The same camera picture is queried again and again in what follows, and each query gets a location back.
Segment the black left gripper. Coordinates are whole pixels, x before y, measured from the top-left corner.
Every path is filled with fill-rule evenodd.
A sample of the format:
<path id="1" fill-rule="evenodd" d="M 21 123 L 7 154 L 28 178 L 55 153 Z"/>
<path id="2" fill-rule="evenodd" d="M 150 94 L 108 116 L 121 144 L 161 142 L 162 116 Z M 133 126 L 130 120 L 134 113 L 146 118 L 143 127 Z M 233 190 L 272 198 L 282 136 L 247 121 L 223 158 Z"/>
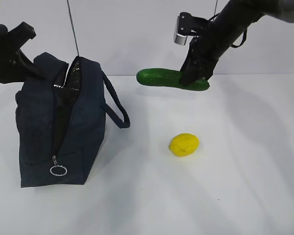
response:
<path id="1" fill-rule="evenodd" d="M 10 49 L 5 41 L 8 33 L 5 25 L 0 24 L 0 83 L 24 82 L 27 74 L 37 79 L 45 79 L 43 71 L 34 65 L 20 50 Z"/>

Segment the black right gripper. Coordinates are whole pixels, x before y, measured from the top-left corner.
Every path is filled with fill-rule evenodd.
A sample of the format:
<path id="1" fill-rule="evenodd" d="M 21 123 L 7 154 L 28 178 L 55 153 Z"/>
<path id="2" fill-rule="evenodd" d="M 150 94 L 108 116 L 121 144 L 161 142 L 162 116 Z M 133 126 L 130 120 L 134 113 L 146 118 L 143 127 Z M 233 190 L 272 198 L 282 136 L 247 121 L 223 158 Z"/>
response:
<path id="1" fill-rule="evenodd" d="M 190 85 L 199 78 L 209 80 L 214 72 L 214 61 L 232 47 L 232 24 L 188 23 L 186 34 L 193 36 L 186 59 L 180 69 L 183 73 L 179 83 Z"/>

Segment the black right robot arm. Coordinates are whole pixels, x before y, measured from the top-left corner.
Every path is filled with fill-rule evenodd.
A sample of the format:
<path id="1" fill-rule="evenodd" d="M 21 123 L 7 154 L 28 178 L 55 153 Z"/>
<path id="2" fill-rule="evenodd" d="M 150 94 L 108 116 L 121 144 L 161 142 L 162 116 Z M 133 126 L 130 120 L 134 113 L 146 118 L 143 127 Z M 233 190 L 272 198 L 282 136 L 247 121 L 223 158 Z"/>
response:
<path id="1" fill-rule="evenodd" d="M 210 19 L 194 17 L 181 12 L 176 21 L 174 41 L 189 44 L 186 59 L 181 67 L 180 84 L 188 86 L 196 80 L 209 80 L 220 57 L 247 28 L 261 17 L 268 15 L 287 23 L 294 23 L 294 0 L 230 0 L 221 12 Z"/>

